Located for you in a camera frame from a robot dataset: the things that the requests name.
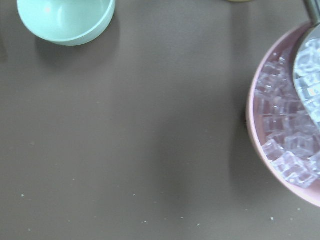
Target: gray surface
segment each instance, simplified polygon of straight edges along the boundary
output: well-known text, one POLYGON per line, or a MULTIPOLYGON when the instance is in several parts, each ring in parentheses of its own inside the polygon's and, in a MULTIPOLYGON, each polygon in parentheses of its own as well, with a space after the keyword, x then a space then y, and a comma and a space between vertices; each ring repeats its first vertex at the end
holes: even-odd
POLYGON ((119 0, 62 47, 0 1, 0 239, 318 240, 320 209, 244 119, 262 57, 307 19, 301 0, 119 0))

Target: ladle handle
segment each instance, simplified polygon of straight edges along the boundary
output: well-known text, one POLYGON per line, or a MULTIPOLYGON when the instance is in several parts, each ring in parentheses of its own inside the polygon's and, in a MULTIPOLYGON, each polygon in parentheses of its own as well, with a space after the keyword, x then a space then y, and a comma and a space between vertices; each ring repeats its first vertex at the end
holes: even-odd
POLYGON ((320 24, 320 0, 303 0, 312 25, 320 24))

